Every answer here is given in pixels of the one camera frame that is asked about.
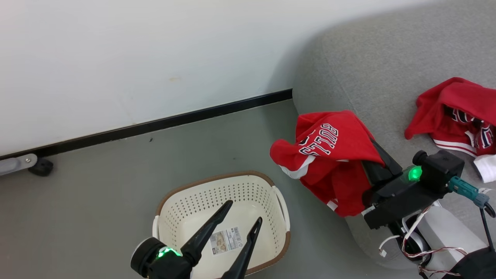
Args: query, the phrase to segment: white plastic basket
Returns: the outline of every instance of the white plastic basket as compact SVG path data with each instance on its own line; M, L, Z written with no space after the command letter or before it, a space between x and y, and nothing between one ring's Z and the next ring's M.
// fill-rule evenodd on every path
M168 193L157 208L153 236L179 251L227 200L234 203L214 232L234 232L237 227L244 244L256 219L260 216L263 219L246 274L279 261L286 253L291 237L288 208L272 180L255 171L207 178ZM220 278L240 251L241 248L236 248L214 255L209 241L200 262L193 268L192 278Z

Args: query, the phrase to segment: clothing pile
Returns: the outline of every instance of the clothing pile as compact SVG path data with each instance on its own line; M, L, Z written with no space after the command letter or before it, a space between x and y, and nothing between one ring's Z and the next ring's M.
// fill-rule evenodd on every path
M484 182L496 180L495 89L454 77L421 94L417 107L406 139L429 134L438 147L476 157ZM371 187L361 161L384 166L372 140L351 111L309 113L298 117L296 143L279 139L270 156L340 216L353 216Z

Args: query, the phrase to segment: gray cushion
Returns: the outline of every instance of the gray cushion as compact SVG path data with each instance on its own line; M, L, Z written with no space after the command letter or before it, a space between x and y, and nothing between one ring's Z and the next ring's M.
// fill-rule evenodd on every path
M447 0L333 27L301 58L295 106L300 114L353 110L386 151L409 166L418 150L438 150L427 135L412 140L403 136L419 94L453 76L496 88L495 14L495 0ZM467 162L463 179L495 188L496 183L482 184L471 157L453 153ZM496 206L496 191L489 196ZM441 204L487 242L471 201L450 194ZM371 231L361 216L347 222L358 245L379 264L415 267L403 259L394 241L386 246L385 259L378 255L378 244L390 235L387 229ZM495 220L489 223L496 232Z

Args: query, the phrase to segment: teal connector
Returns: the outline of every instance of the teal connector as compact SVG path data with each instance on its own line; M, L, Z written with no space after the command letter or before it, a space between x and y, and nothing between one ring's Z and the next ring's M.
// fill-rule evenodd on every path
M479 189L463 181L458 176L453 176L449 181L448 188L459 195L467 197L471 201L475 200L479 194Z
M484 208L484 205L489 201L488 196L479 194L479 189L463 181L458 176L453 176L453 178L449 180L448 188L459 195L467 197L479 208Z

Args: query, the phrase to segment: basket label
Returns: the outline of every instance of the basket label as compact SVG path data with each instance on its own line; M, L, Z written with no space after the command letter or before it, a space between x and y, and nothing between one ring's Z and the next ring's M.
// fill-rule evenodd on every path
M243 247L243 239L238 227L214 232L210 237L212 253L219 255Z

